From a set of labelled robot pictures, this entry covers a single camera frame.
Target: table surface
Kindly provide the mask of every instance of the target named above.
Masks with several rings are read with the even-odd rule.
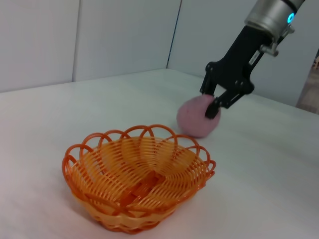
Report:
[[[65,150],[93,132],[155,123],[202,79],[157,70],[0,94],[0,239],[115,239],[75,203]],[[255,95],[222,111],[199,143],[216,175],[140,239],[314,239],[319,234],[319,116]]]

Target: woven plastic basket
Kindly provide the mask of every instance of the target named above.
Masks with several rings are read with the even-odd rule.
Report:
[[[155,137],[154,128],[167,130],[171,137]],[[134,130],[143,132],[130,137]],[[112,141],[109,135],[114,133],[120,137]],[[88,141],[96,137],[98,145],[89,147]],[[178,145],[180,138],[193,146]],[[78,160],[70,154],[75,148],[80,148]],[[199,158],[201,150],[206,152],[204,160]],[[215,167],[196,140],[163,125],[91,134],[70,147],[62,162],[66,183],[88,213],[106,229],[129,234],[157,226],[205,186]]]

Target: pink ball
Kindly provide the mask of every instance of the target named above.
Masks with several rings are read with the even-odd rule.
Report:
[[[177,124],[183,134],[203,138],[217,127],[220,120],[220,111],[214,119],[205,117],[206,110],[214,99],[211,95],[197,96],[185,102],[179,108]]]

